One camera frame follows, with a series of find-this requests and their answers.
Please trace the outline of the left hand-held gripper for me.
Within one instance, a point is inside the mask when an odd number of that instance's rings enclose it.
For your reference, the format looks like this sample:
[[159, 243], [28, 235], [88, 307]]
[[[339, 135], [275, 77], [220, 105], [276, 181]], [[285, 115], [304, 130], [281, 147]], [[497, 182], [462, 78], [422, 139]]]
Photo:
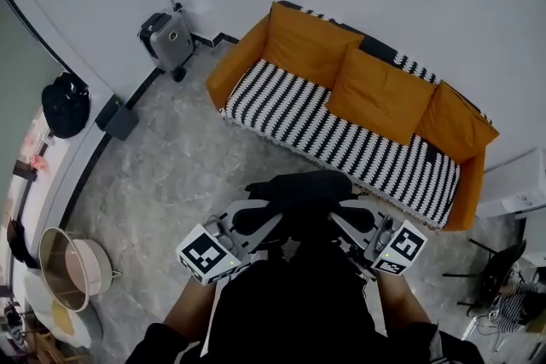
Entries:
[[203, 286], [240, 272], [282, 220], [261, 199], [238, 200], [195, 225], [177, 247], [179, 262]]

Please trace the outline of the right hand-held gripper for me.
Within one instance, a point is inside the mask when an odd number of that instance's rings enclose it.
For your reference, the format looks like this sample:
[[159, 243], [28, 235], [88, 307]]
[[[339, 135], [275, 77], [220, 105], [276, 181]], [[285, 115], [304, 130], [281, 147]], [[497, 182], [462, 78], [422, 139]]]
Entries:
[[421, 254], [427, 237], [374, 199], [340, 203], [329, 219], [340, 229], [341, 248], [361, 271], [401, 275]]

